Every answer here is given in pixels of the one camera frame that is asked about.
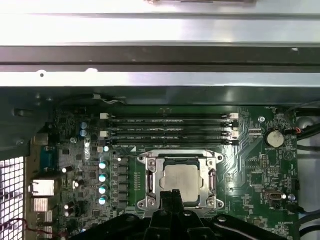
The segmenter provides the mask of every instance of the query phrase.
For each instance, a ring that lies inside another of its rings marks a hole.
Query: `blue capacitor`
[[[86,129],[87,127],[88,127],[88,124],[86,122],[82,122],[80,124],[80,128],[82,128],[82,129]]]
[[[80,136],[83,137],[83,138],[84,138],[85,136],[87,136],[87,131],[86,131],[86,130],[81,130],[81,131],[80,131]]]
[[[106,202],[107,202],[107,200],[106,200],[106,198],[104,196],[99,199],[99,204],[100,205],[105,205]]]
[[[107,176],[105,174],[102,174],[99,176],[99,182],[104,183],[107,180]]]

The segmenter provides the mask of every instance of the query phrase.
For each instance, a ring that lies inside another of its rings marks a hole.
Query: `capacitor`
[[[103,186],[99,187],[99,193],[101,195],[106,194],[107,190],[108,190],[108,187],[106,185],[103,185]]]
[[[106,180],[107,180],[107,174],[104,173],[99,176],[100,183],[104,183]]]
[[[271,129],[264,135],[265,144],[271,148],[280,148],[285,143],[285,136],[278,129]]]
[[[64,215],[68,218],[75,212],[74,208],[69,208],[67,211],[65,211]]]
[[[289,199],[291,202],[294,202],[297,198],[296,198],[295,195],[289,194],[288,199]]]
[[[68,210],[68,209],[72,208],[74,205],[75,205],[75,203],[73,201],[70,201],[66,205],[64,205],[64,209]]]
[[[82,128],[82,129],[86,129],[87,127],[88,127],[88,124],[86,122],[82,122],[80,124],[80,128]]]
[[[100,168],[101,170],[106,169],[107,164],[108,164],[108,163],[107,163],[107,162],[105,162],[105,161],[100,162],[100,163],[99,163],[99,168]]]
[[[106,204],[106,202],[107,202],[107,196],[102,196],[102,197],[100,197],[100,199],[99,199],[99,204],[100,205],[105,205]]]
[[[87,136],[87,131],[86,131],[86,130],[81,130],[81,131],[80,131],[80,136],[83,137],[83,138],[84,138],[85,136]]]
[[[67,167],[62,168],[62,172],[64,174],[72,172],[73,170],[74,170],[74,168],[72,166],[67,166]]]
[[[78,187],[80,187],[80,186],[83,186],[83,185],[85,185],[85,181],[84,181],[83,179],[81,179],[81,180],[79,180],[79,181],[76,181],[76,182],[74,183],[74,186],[75,186],[76,188],[78,188]]]

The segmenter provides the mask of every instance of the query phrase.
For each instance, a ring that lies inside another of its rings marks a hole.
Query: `metal bracket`
[[[145,152],[137,157],[137,161],[145,165],[146,197],[138,202],[138,208],[144,211],[158,209],[160,206],[160,180],[165,176],[165,161],[172,159],[192,159],[199,162],[199,175],[203,185],[199,189],[197,209],[218,210],[224,202],[217,199],[217,164],[224,161],[220,153],[203,150],[157,149]]]

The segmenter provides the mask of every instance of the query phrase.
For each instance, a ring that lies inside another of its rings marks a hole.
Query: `black cable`
[[[78,95],[72,95],[70,97],[65,97],[58,102],[54,104],[54,107],[60,107],[64,105],[67,102],[74,102],[74,101],[84,101],[84,100],[101,100],[106,103],[107,102],[112,102],[112,101],[117,101],[119,103],[125,104],[122,100],[117,100],[114,99],[110,96],[105,96],[101,94],[96,94],[96,93],[86,93],[86,94],[78,94]]]
[[[308,226],[300,231],[300,238],[312,232],[320,231],[320,225]]]
[[[309,151],[309,152],[320,152],[320,146],[297,146],[298,150]]]
[[[297,136],[298,141],[320,134],[320,123],[304,128],[301,131],[302,133]]]
[[[309,106],[312,106],[312,105],[320,105],[320,100],[305,102],[305,103],[302,103],[302,104],[299,104],[299,105],[296,105],[296,106],[292,106],[287,111],[285,111],[284,114],[288,115],[290,112],[292,112],[294,110],[301,109],[301,108],[304,108],[304,107],[309,107]]]

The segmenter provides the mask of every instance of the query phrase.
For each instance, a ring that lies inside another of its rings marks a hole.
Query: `ram slot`
[[[219,122],[219,121],[118,121],[118,122],[108,122],[106,124],[109,128],[118,129],[135,129],[135,128],[238,128],[239,122]]]
[[[212,145],[232,145],[238,146],[239,141],[237,140],[225,140],[225,139],[215,139],[215,140],[113,140],[111,141],[113,146],[177,146],[177,147],[201,147],[205,148]]]
[[[116,120],[238,120],[238,113],[225,113],[225,114],[116,114],[109,118],[111,121]]]
[[[166,138],[201,138],[201,137],[238,137],[237,131],[128,131],[112,132],[112,138],[130,138],[130,137],[166,137]]]

